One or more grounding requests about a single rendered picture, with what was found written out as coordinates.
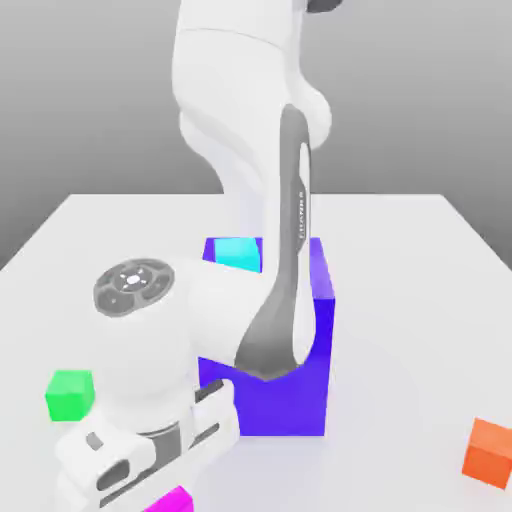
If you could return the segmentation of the small magenta cube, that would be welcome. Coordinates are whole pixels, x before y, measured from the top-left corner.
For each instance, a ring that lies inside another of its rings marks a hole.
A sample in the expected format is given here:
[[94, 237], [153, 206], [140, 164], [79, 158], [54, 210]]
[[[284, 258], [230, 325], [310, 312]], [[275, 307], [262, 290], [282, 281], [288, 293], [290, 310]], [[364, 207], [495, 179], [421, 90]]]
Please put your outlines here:
[[144, 512], [194, 512], [192, 496], [182, 486], [178, 486], [159, 498]]

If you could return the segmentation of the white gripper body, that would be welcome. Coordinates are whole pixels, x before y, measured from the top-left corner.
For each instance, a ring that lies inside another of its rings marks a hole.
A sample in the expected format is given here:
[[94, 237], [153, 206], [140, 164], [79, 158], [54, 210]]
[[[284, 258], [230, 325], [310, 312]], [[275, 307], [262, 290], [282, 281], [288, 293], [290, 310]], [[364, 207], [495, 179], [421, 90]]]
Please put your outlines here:
[[143, 512], [199, 474], [238, 441], [230, 381], [194, 392], [182, 418], [135, 433], [91, 412], [56, 444], [56, 512]]

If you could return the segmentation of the small orange cube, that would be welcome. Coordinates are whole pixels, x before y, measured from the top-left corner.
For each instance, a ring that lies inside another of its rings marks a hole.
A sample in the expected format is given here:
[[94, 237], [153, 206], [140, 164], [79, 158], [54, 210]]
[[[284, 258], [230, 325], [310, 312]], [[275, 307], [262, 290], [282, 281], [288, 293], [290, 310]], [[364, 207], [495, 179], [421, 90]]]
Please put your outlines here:
[[512, 472], [512, 428], [475, 418], [462, 474], [505, 490]]

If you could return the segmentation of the small green cube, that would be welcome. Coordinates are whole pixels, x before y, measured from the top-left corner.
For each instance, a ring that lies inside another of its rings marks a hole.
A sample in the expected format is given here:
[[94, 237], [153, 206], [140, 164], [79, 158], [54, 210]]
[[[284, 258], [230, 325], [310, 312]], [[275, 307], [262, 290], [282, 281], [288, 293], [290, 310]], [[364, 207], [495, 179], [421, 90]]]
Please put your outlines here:
[[88, 370], [57, 370], [45, 392], [53, 422], [78, 422], [87, 416], [94, 400], [92, 373]]

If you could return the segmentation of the large blue box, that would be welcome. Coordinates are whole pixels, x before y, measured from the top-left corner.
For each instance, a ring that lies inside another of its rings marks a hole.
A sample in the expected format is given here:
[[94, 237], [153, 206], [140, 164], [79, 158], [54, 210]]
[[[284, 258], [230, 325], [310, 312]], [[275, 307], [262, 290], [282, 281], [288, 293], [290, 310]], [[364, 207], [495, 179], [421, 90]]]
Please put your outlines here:
[[270, 382], [209, 359], [198, 362], [202, 386], [216, 379], [233, 382], [240, 434], [247, 436], [322, 436], [325, 434], [335, 293], [321, 240], [310, 241], [310, 280], [316, 335], [306, 362]]

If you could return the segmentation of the small cyan cube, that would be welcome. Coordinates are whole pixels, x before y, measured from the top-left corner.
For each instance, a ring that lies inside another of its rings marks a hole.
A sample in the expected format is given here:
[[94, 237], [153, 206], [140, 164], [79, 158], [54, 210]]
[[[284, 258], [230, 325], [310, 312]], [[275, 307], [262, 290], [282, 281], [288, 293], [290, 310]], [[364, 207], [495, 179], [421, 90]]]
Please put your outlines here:
[[216, 238], [214, 252], [218, 264], [251, 272], [261, 271], [261, 256], [255, 238]]

